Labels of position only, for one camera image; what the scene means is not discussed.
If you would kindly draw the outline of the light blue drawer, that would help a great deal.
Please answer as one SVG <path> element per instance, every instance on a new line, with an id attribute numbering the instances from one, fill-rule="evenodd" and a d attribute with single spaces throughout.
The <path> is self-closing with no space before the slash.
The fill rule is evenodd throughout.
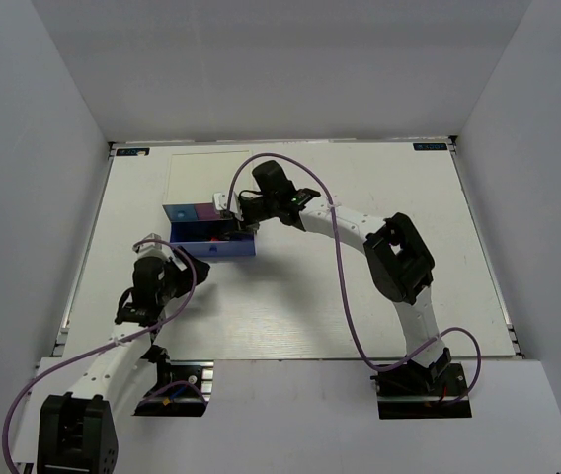
<path id="1" fill-rule="evenodd" d="M 193 204 L 164 204 L 163 210 L 170 222 L 195 222 L 198 220 Z"/>

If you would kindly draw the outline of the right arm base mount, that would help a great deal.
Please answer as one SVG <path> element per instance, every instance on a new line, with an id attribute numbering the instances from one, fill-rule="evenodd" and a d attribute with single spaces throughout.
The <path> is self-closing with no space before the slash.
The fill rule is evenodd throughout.
<path id="1" fill-rule="evenodd" d="M 460 363 L 451 363 L 429 388 L 402 366 L 393 371 L 374 374 L 380 420 L 469 419 L 472 410 L 468 399 L 465 373 Z"/>

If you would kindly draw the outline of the purple blue drawer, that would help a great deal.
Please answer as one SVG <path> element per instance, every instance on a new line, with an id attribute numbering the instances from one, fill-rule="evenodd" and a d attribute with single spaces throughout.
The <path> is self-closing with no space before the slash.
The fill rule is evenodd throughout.
<path id="1" fill-rule="evenodd" d="M 170 242 L 200 259 L 256 255 L 254 233 L 229 219 L 172 222 Z"/>

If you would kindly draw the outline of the pink drawer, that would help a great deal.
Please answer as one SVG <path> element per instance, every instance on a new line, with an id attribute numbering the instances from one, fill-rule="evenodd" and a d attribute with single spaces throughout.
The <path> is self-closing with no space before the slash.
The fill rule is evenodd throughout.
<path id="1" fill-rule="evenodd" d="M 221 211 L 213 203 L 196 203 L 194 205 L 197 221 L 217 221 L 222 219 Z"/>

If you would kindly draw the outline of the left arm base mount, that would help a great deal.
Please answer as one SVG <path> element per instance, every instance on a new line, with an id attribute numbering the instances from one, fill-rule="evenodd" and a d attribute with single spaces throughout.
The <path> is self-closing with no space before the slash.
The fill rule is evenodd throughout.
<path id="1" fill-rule="evenodd" d="M 135 408 L 136 417 L 200 418 L 210 400 L 212 361 L 161 361 L 157 382 Z"/>

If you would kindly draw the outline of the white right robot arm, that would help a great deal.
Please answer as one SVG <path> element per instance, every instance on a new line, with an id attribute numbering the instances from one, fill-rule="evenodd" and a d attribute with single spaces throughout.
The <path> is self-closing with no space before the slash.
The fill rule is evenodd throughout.
<path id="1" fill-rule="evenodd" d="M 436 320 L 432 290 L 435 260 L 412 220 L 403 213 L 374 217 L 336 203 L 326 185 L 297 188 L 278 153 L 259 154 L 252 175 L 258 186 L 240 196 L 226 195 L 225 210 L 245 227 L 277 219 L 305 233 L 328 236 L 337 254 L 349 246 L 365 256 L 377 291 L 395 307 L 406 354 L 389 365 L 404 368 L 412 385 L 431 394 L 443 386 L 451 355 Z"/>

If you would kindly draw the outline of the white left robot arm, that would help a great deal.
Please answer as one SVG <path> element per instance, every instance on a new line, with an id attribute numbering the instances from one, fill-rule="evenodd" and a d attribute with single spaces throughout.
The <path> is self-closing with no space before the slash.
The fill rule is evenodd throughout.
<path id="1" fill-rule="evenodd" d="M 156 345 L 169 302 L 205 282 L 209 264 L 179 247 L 173 257 L 151 251 L 134 263 L 132 285 L 118 302 L 113 347 L 99 352 L 64 394 L 40 408 L 39 473 L 111 473 L 119 454 L 116 420 L 154 408 L 179 391 L 200 393 L 189 376 L 172 374 L 166 349 Z"/>

